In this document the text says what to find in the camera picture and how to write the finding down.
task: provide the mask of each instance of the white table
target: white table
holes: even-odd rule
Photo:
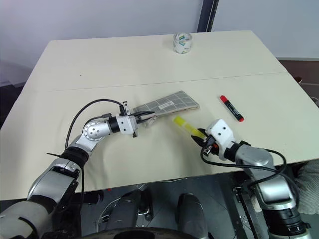
[[[279,151],[288,163],[319,157],[317,107],[251,32],[196,33],[194,48],[185,55],[170,52],[165,44],[158,44],[163,53],[142,44],[157,37],[171,38],[84,39],[54,41],[48,45],[0,131],[1,200],[26,197],[31,183],[54,159],[45,153],[63,152],[74,115],[83,105],[98,98],[127,100],[134,107],[184,90],[200,104],[200,109],[178,115],[196,127],[206,127],[213,120],[223,118],[238,140]],[[130,39],[141,54],[135,56],[131,66],[125,60],[121,65],[116,49],[122,56],[121,49],[125,49],[133,60],[135,48],[129,51],[127,46]],[[77,54],[72,57],[77,43],[90,49],[100,48],[101,52],[112,49],[114,54],[108,55],[105,62],[109,63],[104,67],[96,66],[98,62],[89,50],[80,59]],[[211,47],[216,51],[209,55],[207,51]],[[152,49],[161,63],[158,58],[144,57],[147,51],[154,55]],[[70,69],[58,61],[62,52],[68,52],[65,56],[73,62],[69,63]],[[101,59],[103,54],[96,51],[96,55]],[[179,59],[187,67],[179,65]],[[158,63],[156,69],[153,60]],[[170,64],[175,68],[168,70]],[[143,71],[135,68],[142,65]],[[90,80],[79,80],[74,72],[80,70]],[[113,80],[114,75],[119,75],[121,80]],[[244,122],[238,122],[221,103],[222,94],[242,113]],[[98,103],[85,110],[74,126],[71,139],[80,134],[88,118],[108,112],[117,113],[117,106]],[[137,138],[115,134],[101,142],[85,165],[85,191],[235,170],[203,163],[199,158],[200,148],[172,122],[176,115],[160,118],[150,128],[139,128]],[[281,163],[280,158],[274,158],[276,164]]]

